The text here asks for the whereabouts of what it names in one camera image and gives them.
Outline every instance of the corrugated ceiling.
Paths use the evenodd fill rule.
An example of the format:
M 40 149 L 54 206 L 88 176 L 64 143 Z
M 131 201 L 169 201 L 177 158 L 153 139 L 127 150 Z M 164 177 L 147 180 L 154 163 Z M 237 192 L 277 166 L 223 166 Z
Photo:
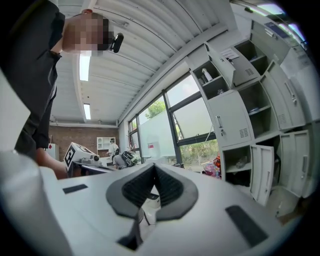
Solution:
M 117 54 L 91 57 L 89 81 L 80 85 L 82 101 L 91 106 L 91 121 L 115 122 L 161 65 L 219 23 L 215 12 L 219 1 L 228 0 L 98 0 L 93 11 L 107 17 L 115 34 L 124 34 L 124 41 Z M 83 0 L 60 0 L 59 8 L 68 18 L 78 14 L 82 4 Z M 71 59 L 63 59 L 57 66 L 52 115 L 82 121 Z

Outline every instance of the brick wall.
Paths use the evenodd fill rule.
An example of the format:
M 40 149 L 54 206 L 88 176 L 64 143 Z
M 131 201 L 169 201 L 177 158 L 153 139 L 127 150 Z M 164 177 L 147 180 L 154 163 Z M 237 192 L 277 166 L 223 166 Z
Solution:
M 59 145 L 60 161 L 63 161 L 71 142 L 85 146 L 94 153 L 97 153 L 97 137 L 115 137 L 116 144 L 119 145 L 116 128 L 49 126 L 49 135 L 52 135 L 52 143 Z M 106 153 L 106 150 L 99 150 L 101 157 L 105 157 Z

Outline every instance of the white robot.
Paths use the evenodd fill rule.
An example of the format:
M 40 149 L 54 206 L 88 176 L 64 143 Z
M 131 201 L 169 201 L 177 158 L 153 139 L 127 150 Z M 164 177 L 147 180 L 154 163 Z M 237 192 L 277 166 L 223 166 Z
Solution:
M 158 198 L 150 199 L 154 186 L 160 209 Z M 14 228 L 41 255 L 258 255 L 282 230 L 231 184 L 165 164 L 57 180 L 26 156 L 0 152 L 0 198 Z M 155 223 L 144 241 L 141 207 Z

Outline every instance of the person in white coat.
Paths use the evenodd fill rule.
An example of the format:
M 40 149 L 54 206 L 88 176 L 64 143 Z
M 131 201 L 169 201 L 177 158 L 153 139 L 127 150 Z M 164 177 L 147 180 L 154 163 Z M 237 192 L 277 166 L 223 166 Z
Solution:
M 112 139 L 110 140 L 110 144 L 111 144 L 111 146 L 110 146 L 109 156 L 111 156 L 111 159 L 113 160 L 116 155 L 119 155 L 119 147 L 118 147 L 118 145 L 116 144 L 114 138 L 112 138 Z

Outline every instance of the ceiling beam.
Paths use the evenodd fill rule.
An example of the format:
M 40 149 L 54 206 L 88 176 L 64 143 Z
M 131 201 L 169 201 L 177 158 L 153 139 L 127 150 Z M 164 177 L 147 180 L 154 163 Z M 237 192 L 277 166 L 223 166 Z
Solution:
M 142 97 L 150 91 L 155 84 L 167 73 L 169 72 L 178 62 L 185 58 L 192 51 L 197 49 L 199 46 L 203 45 L 204 42 L 216 37 L 217 35 L 227 31 L 228 28 L 223 23 L 218 23 L 207 29 L 186 45 L 184 45 L 180 50 L 178 50 L 170 59 L 168 59 L 154 75 L 148 80 L 148 82 L 142 87 L 138 92 L 137 96 L 132 100 L 130 105 L 126 108 L 124 113 L 119 118 L 119 124 L 126 118 L 134 106 L 142 99 Z

